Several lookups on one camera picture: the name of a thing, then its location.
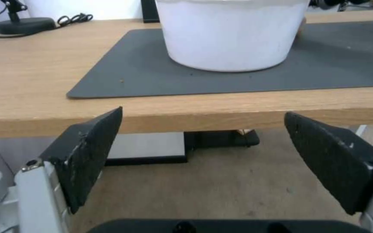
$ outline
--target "black stand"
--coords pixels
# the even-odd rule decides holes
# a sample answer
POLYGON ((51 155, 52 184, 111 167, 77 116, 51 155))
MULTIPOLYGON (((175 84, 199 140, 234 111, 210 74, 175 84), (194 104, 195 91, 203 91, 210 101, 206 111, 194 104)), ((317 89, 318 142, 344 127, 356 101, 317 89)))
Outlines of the black stand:
POLYGON ((47 31, 56 28, 51 18, 28 18, 20 19, 19 22, 10 20, 0 22, 0 34, 34 34, 40 31, 47 31))
POLYGON ((0 34, 34 34, 56 28, 56 23, 51 18, 20 19, 17 12, 28 9, 18 0, 2 0, 8 8, 9 20, 0 22, 0 34))

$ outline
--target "gray desk mat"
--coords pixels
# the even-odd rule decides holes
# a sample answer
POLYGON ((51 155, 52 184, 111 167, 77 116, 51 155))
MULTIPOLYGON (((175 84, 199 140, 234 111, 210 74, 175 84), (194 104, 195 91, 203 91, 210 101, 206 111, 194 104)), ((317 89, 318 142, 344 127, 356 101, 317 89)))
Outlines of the gray desk mat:
POLYGON ((180 65, 167 55, 161 29, 132 30, 67 96, 84 99, 345 87, 373 87, 373 22, 305 25, 283 63, 238 73, 180 65))

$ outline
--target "white container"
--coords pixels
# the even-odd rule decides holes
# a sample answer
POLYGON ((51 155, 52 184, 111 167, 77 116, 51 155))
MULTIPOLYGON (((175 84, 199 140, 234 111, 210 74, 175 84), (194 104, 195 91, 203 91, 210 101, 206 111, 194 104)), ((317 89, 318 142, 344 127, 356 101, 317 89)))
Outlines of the white container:
POLYGON ((286 59, 309 0, 156 0, 169 56, 209 71, 286 59))

